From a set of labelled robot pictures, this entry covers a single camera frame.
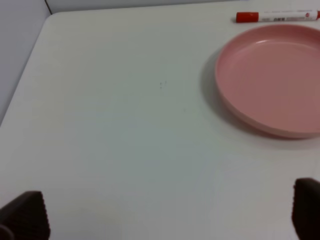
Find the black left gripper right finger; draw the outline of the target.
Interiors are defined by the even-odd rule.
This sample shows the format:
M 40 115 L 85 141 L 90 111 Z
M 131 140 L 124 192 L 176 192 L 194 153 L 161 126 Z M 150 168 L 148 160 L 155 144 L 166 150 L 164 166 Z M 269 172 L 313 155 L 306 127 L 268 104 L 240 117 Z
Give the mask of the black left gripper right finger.
M 320 238 L 320 182 L 298 178 L 294 184 L 292 223 L 300 240 Z

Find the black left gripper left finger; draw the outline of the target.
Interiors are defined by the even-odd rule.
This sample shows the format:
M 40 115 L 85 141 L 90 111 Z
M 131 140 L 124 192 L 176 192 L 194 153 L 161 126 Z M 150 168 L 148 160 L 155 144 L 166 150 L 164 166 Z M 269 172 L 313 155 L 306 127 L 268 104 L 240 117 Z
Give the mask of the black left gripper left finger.
M 48 240 L 50 235 L 42 192 L 26 191 L 0 208 L 2 240 Z

